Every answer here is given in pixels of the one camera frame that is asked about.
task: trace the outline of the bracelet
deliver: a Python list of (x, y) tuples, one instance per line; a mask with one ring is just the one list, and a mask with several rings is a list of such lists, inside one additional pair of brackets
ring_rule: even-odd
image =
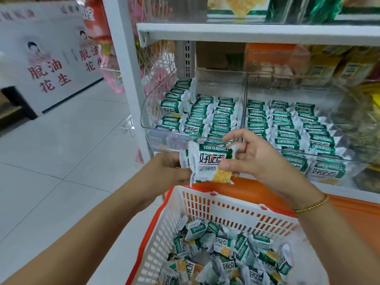
[(305, 209), (293, 210), (293, 213), (297, 215), (299, 213), (303, 213), (305, 211), (309, 211), (309, 210), (318, 208), (318, 207), (322, 206), (323, 204), (325, 204), (327, 201), (329, 201), (329, 196), (327, 194), (325, 194), (325, 198), (322, 201), (320, 201), (319, 203), (312, 205), (310, 207), (307, 207)]

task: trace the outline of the white plastic basket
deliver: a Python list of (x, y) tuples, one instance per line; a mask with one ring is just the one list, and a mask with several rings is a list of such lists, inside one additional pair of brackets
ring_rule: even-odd
[(285, 238), (291, 245), (294, 267), (288, 284), (325, 285), (328, 278), (295, 217), (280, 214), (263, 204), (254, 204), (215, 192), (175, 186), (154, 215), (142, 240), (136, 263), (126, 285), (157, 283), (162, 265), (167, 261), (177, 233), (176, 225), (183, 215), (193, 220), (203, 218), (244, 232)]

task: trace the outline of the white floor tile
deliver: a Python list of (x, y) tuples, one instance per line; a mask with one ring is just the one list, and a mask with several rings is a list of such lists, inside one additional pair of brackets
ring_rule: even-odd
[(0, 162), (63, 179), (128, 115), (127, 104), (74, 97), (1, 137)]
[(108, 192), (62, 181), (1, 243), (0, 282), (57, 240)]
[(107, 81), (100, 81), (98, 84), (88, 88), (79, 94), (82, 98), (103, 100), (118, 103), (127, 103), (125, 93), (115, 93), (108, 85)]
[(61, 179), (0, 163), (0, 241)]
[(140, 243), (157, 209), (158, 206), (152, 204), (129, 222), (88, 285), (125, 284), (135, 264)]
[(135, 163), (137, 148), (137, 137), (118, 126), (66, 180), (114, 192), (140, 170), (141, 165)]

